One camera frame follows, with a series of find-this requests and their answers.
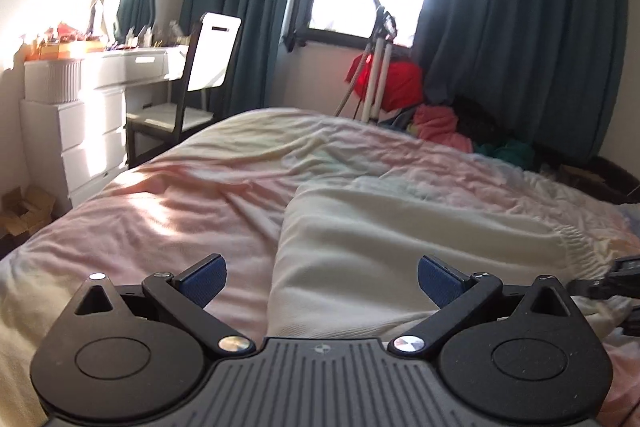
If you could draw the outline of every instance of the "vanity desk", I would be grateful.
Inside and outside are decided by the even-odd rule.
[[[25,63],[24,152],[31,181],[56,197],[55,213],[78,206],[126,169],[127,109],[167,101],[169,81],[181,78],[187,49],[136,48]]]

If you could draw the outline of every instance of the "pile of clothes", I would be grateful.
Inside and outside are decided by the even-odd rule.
[[[351,80],[359,62],[360,57],[356,57],[346,82]],[[361,99],[366,94],[370,70],[369,57],[354,89]],[[556,151],[518,140],[481,105],[462,96],[456,97],[450,107],[425,104],[422,70],[406,56],[396,55],[392,59],[382,109],[386,112],[401,109],[396,117],[381,123],[391,129],[540,172],[602,201],[640,203],[640,181],[604,158],[596,157],[578,165]]]

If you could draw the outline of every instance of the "window frame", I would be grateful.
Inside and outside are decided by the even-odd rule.
[[[364,50],[369,41],[368,37],[334,32],[331,30],[320,30],[310,28],[311,13],[314,0],[292,0],[291,17],[287,32],[283,40],[287,51],[290,53],[296,46],[304,47],[307,42],[321,42],[343,48],[354,48]],[[398,55],[408,56],[410,48],[394,44],[394,51]]]

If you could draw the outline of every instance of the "chair backrest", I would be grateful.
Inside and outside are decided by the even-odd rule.
[[[205,13],[196,24],[182,72],[182,90],[175,115],[174,139],[179,141],[187,91],[221,86],[231,60],[241,20]]]
[[[205,13],[196,44],[187,90],[218,87],[225,81],[226,68],[241,21],[217,13]]]

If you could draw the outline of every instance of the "white chair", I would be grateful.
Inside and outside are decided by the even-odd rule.
[[[178,103],[163,103],[127,113],[129,167],[142,163],[136,154],[136,133],[162,140],[165,144],[162,149],[166,150],[216,121],[213,113],[186,107],[184,102],[187,91],[219,87],[224,83],[240,25],[236,17],[215,13],[201,17],[191,35]]]

